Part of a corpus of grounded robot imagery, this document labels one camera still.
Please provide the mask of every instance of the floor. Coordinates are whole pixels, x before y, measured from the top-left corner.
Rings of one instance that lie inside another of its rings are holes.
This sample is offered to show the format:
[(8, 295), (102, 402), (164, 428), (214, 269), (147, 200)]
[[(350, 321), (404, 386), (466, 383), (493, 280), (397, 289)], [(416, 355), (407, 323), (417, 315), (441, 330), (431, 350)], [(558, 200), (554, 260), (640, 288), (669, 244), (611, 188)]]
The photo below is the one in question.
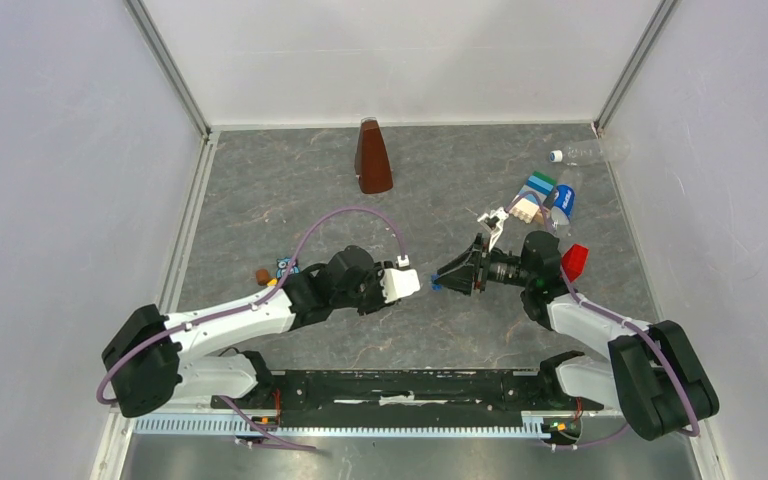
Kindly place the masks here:
[[(593, 138), (589, 125), (493, 125), (383, 129), (395, 187), (364, 195), (354, 173), (357, 129), (223, 132), (184, 280), (179, 311), (259, 290), (258, 268), (275, 268), (323, 214), (366, 205), (404, 232), (420, 279), (463, 252), (480, 229), (476, 216), (505, 205), (540, 170), (557, 178), (550, 150)], [(635, 318), (654, 310), (617, 195), (605, 166), (587, 167), (570, 238), (590, 249), (577, 282), (592, 300)], [(498, 246), (519, 252), (533, 228), (509, 220)], [(314, 234), (302, 267), (347, 245), (376, 260), (397, 244), (383, 222), (349, 213)], [(394, 308), (359, 317), (336, 311), (322, 324), (243, 345), (284, 368), (536, 367), (581, 345), (529, 321), (515, 287), (492, 285), (472, 297), (428, 284)]]
[[(621, 421), (587, 420), (583, 441), (603, 438)], [(316, 453), (248, 450), (224, 437), (138, 435), (123, 480), (698, 480), (685, 438), (646, 442), (633, 433), (577, 452), (530, 440), (299, 439)]]
[[(384, 129), (395, 187), (360, 192), (354, 174), (356, 129), (223, 132), (195, 235), (179, 311), (259, 290), (254, 272), (274, 269), (323, 214), (346, 205), (377, 208), (403, 230), (411, 264), (424, 282), (479, 231), (476, 216), (507, 204), (526, 177), (557, 178), (547, 155), (593, 138), (588, 125), (494, 125)], [(591, 300), (654, 320), (639, 259), (605, 166), (587, 167), (573, 228), (590, 259), (577, 285)], [(499, 246), (518, 252), (536, 228), (509, 220)], [(302, 267), (350, 244), (376, 260), (393, 259), (396, 241), (383, 223), (347, 214), (312, 236)], [(481, 295), (423, 289), (399, 305), (358, 317), (336, 311), (322, 324), (242, 345), (272, 369), (536, 367), (582, 346), (530, 322), (515, 287)], [(621, 422), (587, 418), (586, 438)], [(317, 438), (322, 453), (240, 450), (226, 438), (137, 435), (123, 478), (699, 478), (688, 441), (673, 434), (645, 442), (627, 434), (592, 450), (551, 453), (526, 440)]]

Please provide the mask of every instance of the white wall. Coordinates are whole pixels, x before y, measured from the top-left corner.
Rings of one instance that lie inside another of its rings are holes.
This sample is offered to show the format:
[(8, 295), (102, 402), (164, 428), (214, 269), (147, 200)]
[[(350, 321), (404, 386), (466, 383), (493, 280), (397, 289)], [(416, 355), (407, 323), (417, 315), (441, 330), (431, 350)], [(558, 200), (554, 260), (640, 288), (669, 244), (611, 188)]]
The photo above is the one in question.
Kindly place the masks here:
[(768, 1), (682, 2), (608, 133), (666, 318), (720, 396), (731, 478), (768, 478)]
[(89, 475), (101, 350), (159, 292), (197, 155), (122, 2), (0, 1), (0, 479)]
[(657, 0), (145, 0), (213, 125), (592, 120)]

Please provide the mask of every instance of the clear plastic bottle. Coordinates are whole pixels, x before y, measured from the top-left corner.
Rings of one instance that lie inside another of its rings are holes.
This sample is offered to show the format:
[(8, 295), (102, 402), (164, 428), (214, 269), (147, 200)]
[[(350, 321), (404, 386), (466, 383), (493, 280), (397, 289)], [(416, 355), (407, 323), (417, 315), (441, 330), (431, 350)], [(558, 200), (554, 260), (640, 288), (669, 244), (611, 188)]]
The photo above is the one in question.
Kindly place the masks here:
[(549, 154), (549, 160), (579, 167), (603, 162), (618, 163), (628, 158), (630, 150), (628, 142), (621, 138), (594, 138), (569, 143), (560, 150), (553, 150)]

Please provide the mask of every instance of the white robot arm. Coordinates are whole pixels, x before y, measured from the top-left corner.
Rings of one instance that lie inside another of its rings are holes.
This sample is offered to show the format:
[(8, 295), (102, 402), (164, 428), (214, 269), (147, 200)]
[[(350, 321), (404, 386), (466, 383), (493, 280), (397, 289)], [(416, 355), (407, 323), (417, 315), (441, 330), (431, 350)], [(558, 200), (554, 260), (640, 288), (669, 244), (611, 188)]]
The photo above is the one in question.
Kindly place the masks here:
[(644, 332), (659, 346), (697, 418), (717, 413), (717, 395), (678, 324), (630, 318), (617, 323), (585, 308), (593, 304), (581, 294), (570, 293), (563, 280), (555, 236), (531, 232), (520, 255), (506, 254), (492, 248), (504, 217), (496, 214), (483, 221), (490, 237), (478, 234), (466, 252), (437, 271), (435, 283), (466, 295), (483, 291), (489, 283), (522, 287), (520, 299), (531, 320), (579, 340), (602, 357), (566, 352), (541, 362), (544, 388), (622, 411), (632, 429), (647, 440), (678, 431), (688, 424), (688, 415), (664, 365), (638, 333)]
[[(254, 295), (203, 310), (161, 315), (148, 305), (135, 311), (102, 353), (110, 370), (153, 335), (173, 331), (116, 372), (111, 384), (122, 414), (136, 417), (172, 399), (204, 395), (239, 398), (269, 376), (260, 356), (244, 352), (210, 356), (261, 335), (283, 333), (325, 321), (337, 308), (361, 315), (395, 304), (419, 290), (419, 278), (402, 257), (375, 263), (365, 250), (349, 246), (327, 264), (315, 264), (287, 277), (278, 291)], [(258, 302), (268, 297), (268, 301)], [(199, 322), (199, 319), (210, 321)]]

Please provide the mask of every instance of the purple cable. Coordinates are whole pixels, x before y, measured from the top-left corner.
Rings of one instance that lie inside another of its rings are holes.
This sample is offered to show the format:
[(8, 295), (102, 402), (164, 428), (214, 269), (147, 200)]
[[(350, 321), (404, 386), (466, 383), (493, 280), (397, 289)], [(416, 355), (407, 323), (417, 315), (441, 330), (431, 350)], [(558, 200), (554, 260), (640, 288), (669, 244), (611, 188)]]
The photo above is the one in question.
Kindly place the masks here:
[[(296, 251), (293, 253), (293, 256), (290, 258), (290, 263), (288, 265), (295, 265), (296, 260), (299, 257), (299, 253), (302, 251), (302, 248), (304, 247), (305, 243), (307, 243), (307, 240), (310, 238), (313, 232), (316, 231), (316, 229), (318, 229), (323, 223), (325, 223), (326, 220), (330, 219), (331, 217), (334, 217), (336, 215), (339, 215), (345, 212), (369, 213), (369, 214), (375, 215), (381, 220), (384, 220), (384, 223), (386, 223), (393, 230), (393, 235), (395, 235), (396, 241), (399, 242), (399, 252), (400, 252), (399, 258), (407, 257), (407, 246), (405, 244), (405, 238), (404, 236), (402, 236), (402, 232), (399, 230), (398, 227), (396, 227), (396, 225), (393, 223), (392, 220), (387, 218), (386, 215), (379, 212), (378, 210), (368, 208), (368, 207), (353, 206), (353, 207), (338, 208), (331, 213), (323, 215), (322, 218), (320, 218), (313, 225), (311, 225), (311, 227), (307, 229), (305, 234), (302, 236), (302, 239), (299, 241), (299, 245), (296, 247)], [(242, 305), (240, 307), (231, 308), (221, 312), (212, 313), (210, 315), (205, 315), (201, 318), (198, 318), (190, 322), (190, 326), (196, 327), (198, 325), (201, 325), (202, 323), (209, 322), (211, 320), (216, 320), (218, 318), (227, 317), (228, 315), (234, 315), (236, 313), (241, 313), (241, 312), (251, 310), (252, 305), (258, 305), (258, 306), (263, 305), (278, 293), (278, 291), (284, 285), (284, 282), (287, 280), (287, 277), (289, 277), (289, 275), (281, 276), (281, 278), (278, 279), (278, 283), (275, 285), (275, 288), (267, 292), (266, 295), (254, 301), (253, 303), (250, 303), (248, 305)], [(181, 324), (181, 325), (172, 327), (170, 329), (164, 330), (163, 332), (160, 332), (156, 335), (149, 337), (146, 340), (143, 340), (136, 347), (132, 348), (128, 353), (122, 356), (122, 358), (120, 358), (119, 361), (117, 361), (113, 365), (113, 367), (111, 367), (110, 370), (101, 379), (101, 383), (99, 383), (98, 388), (95, 391), (95, 398), (96, 400), (98, 400), (98, 403), (101, 403), (103, 405), (114, 405), (116, 403), (115, 398), (106, 398), (104, 396), (104, 389), (107, 388), (107, 384), (110, 383), (110, 380), (112, 380), (113, 377), (116, 376), (119, 370), (121, 370), (126, 363), (130, 362), (131, 359), (133, 359), (140, 352), (148, 348), (150, 345), (153, 345), (159, 342), (160, 340), (170, 337), (178, 332), (182, 332), (184, 331), (185, 328), (187, 328), (187, 325)]]
[(273, 440), (279, 443), (279, 445), (273, 445), (268, 443), (252, 443), (253, 448), (273, 448), (277, 450), (301, 450), (305, 452), (312, 452), (316, 450), (316, 447), (314, 447), (313, 445), (302, 445), (301, 443), (293, 443), (293, 442), (284, 440), (281, 437), (272, 435), (271, 433), (267, 432), (265, 428), (258, 425), (257, 422), (249, 418), (248, 415), (243, 413), (243, 411), (240, 410), (240, 407), (238, 407), (233, 400), (226, 397), (225, 395), (219, 395), (219, 398), (221, 398), (223, 402), (228, 404), (228, 406), (231, 407), (231, 410), (233, 410), (234, 413), (242, 417), (249, 427), (251, 427), (253, 430), (263, 435), (263, 438), (267, 438), (269, 440)]
[[(525, 192), (517, 194), (516, 197), (514, 197), (513, 201), (510, 205), (508, 205), (508, 208), (505, 209), (505, 212), (509, 212), (514, 205), (521, 199), (525, 198), (526, 196), (532, 196), (537, 201), (537, 205), (540, 206), (540, 215), (543, 217), (543, 225), (546, 227), (546, 230), (548, 230), (550, 233), (554, 233), (554, 227), (549, 223), (549, 219), (546, 217), (546, 211), (545, 208), (540, 205), (540, 197), (537, 196), (537, 193), (532, 190), (527, 190)], [(688, 422), (690, 423), (690, 430), (679, 430), (680, 433), (690, 436), (690, 437), (696, 437), (699, 436), (699, 419), (696, 417), (696, 412), (693, 411), (693, 405), (690, 404), (690, 398), (687, 397), (687, 392), (684, 390), (684, 387), (681, 386), (681, 382), (678, 379), (678, 375), (676, 375), (675, 370), (673, 369), (672, 365), (670, 365), (670, 362), (667, 361), (667, 357), (664, 356), (664, 353), (661, 352), (661, 348), (658, 347), (658, 344), (655, 343), (654, 340), (652, 340), (649, 335), (643, 331), (640, 327), (637, 325), (628, 322), (626, 323), (625, 317), (622, 315), (619, 315), (617, 313), (614, 313), (610, 310), (608, 310), (605, 307), (602, 307), (601, 305), (597, 305), (589, 300), (584, 301), (581, 299), (581, 297), (578, 296), (578, 294), (575, 292), (575, 288), (572, 286), (572, 282), (570, 282), (569, 277), (567, 277), (567, 273), (564, 271), (564, 269), (561, 269), (561, 278), (564, 279), (564, 284), (566, 284), (567, 289), (570, 292), (570, 296), (572, 299), (580, 305), (582, 308), (586, 308), (592, 312), (595, 312), (608, 320), (612, 320), (614, 322), (619, 323), (621, 326), (628, 328), (632, 332), (636, 333), (640, 338), (643, 339), (643, 342), (646, 343), (646, 345), (649, 347), (649, 349), (652, 350), (652, 353), (655, 354), (655, 358), (658, 359), (658, 362), (661, 364), (662, 367), (664, 367), (664, 372), (667, 374), (667, 377), (670, 379), (670, 383), (672, 383), (673, 388), (676, 389), (676, 393), (678, 394), (678, 398), (681, 401), (682, 407), (684, 407), (684, 412), (687, 415)], [(619, 432), (617, 432), (614, 435), (611, 435), (610, 437), (607, 437), (602, 440), (596, 440), (594, 442), (587, 442), (582, 445), (579, 445), (578, 448), (585, 448), (590, 447), (595, 444), (601, 444), (604, 443), (604, 441), (607, 441), (608, 439), (613, 439), (618, 437), (621, 433), (625, 433), (626, 428), (623, 428)]]

